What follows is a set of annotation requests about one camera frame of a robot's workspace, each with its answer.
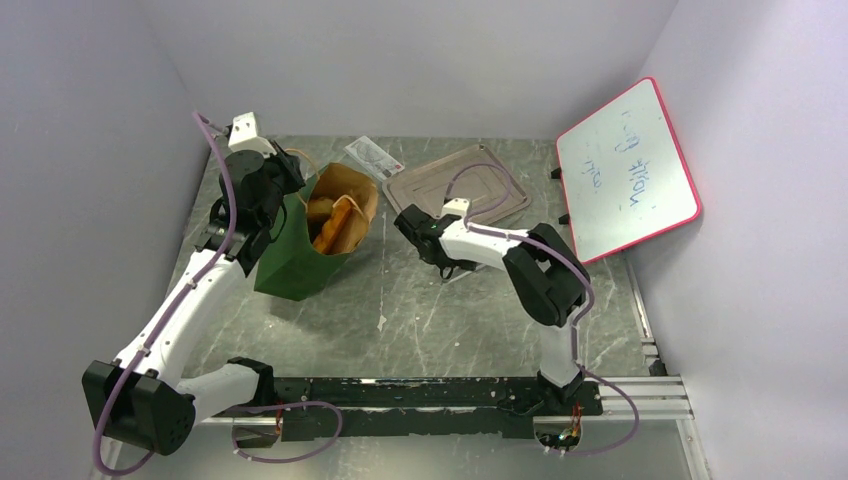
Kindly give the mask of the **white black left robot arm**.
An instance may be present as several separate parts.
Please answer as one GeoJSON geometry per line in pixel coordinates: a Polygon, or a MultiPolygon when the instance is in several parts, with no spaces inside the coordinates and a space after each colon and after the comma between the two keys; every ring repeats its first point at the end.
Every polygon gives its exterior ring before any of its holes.
{"type": "Polygon", "coordinates": [[[163,305],[112,361],[94,361],[82,376],[97,440],[166,456],[209,417],[232,407],[261,416],[275,406],[273,369],[262,362],[236,357],[210,374],[186,379],[183,372],[213,314],[271,245],[285,197],[304,187],[300,160],[285,152],[235,152],[218,181],[222,194],[163,305]]]}

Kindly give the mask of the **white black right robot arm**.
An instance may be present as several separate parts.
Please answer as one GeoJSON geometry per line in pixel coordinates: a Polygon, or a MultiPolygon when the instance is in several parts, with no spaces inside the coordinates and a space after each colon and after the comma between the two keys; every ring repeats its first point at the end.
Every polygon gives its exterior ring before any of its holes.
{"type": "Polygon", "coordinates": [[[505,272],[519,302],[539,328],[539,398],[550,413],[562,414],[578,399],[585,379],[579,365],[578,322],[594,303],[586,268],[554,227],[509,230],[470,220],[470,204],[453,199],[441,216],[416,205],[406,207],[394,226],[419,258],[436,266],[443,278],[457,268],[480,265],[505,272]]]}

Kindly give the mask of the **metal baking tray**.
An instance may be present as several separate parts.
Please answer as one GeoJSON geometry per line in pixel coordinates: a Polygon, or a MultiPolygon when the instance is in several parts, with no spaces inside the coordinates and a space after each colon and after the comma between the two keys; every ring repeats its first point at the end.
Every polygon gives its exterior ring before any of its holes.
{"type": "Polygon", "coordinates": [[[484,144],[406,169],[386,180],[382,189],[396,212],[414,204],[433,217],[440,215],[446,198],[468,199],[473,210],[486,210],[473,218],[485,225],[503,220],[531,204],[526,189],[484,144]]]}

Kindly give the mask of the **green paper bag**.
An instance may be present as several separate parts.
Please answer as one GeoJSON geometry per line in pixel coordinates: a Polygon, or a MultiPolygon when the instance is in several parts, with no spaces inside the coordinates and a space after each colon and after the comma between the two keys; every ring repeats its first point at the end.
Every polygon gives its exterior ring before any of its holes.
{"type": "Polygon", "coordinates": [[[259,261],[254,290],[294,301],[319,293],[365,239],[377,203],[377,186],[368,175],[335,162],[319,170],[284,201],[278,225],[272,229],[274,242],[259,261]],[[354,211],[331,252],[318,253],[311,244],[306,204],[311,199],[343,195],[354,200],[354,211]]]}

